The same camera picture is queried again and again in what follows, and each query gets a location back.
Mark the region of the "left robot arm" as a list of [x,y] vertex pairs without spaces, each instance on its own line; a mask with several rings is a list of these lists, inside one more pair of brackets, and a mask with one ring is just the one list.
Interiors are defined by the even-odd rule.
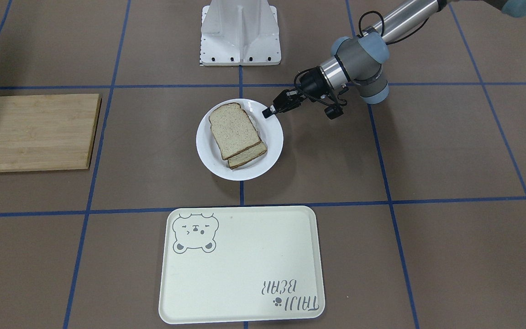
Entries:
[[389,95],[389,82],[383,64],[389,59],[389,46],[406,40],[419,31],[430,17],[442,11],[446,0],[406,0],[387,15],[373,14],[379,21],[363,27],[353,37],[341,37],[331,47],[328,60],[305,69],[294,77],[294,87],[282,91],[270,107],[263,110],[264,118],[285,113],[305,100],[325,106],[329,119],[343,114],[347,101],[340,98],[354,85],[361,99],[370,105],[384,101]]

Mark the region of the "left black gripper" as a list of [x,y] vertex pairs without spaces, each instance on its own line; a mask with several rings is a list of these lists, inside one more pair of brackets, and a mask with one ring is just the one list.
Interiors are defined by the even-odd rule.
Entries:
[[[321,69],[306,69],[302,71],[299,77],[299,87],[310,100],[320,99],[330,91],[330,86]],[[267,119],[272,115],[294,110],[301,106],[305,96],[298,90],[284,90],[273,100],[270,107],[263,110],[262,115]]]

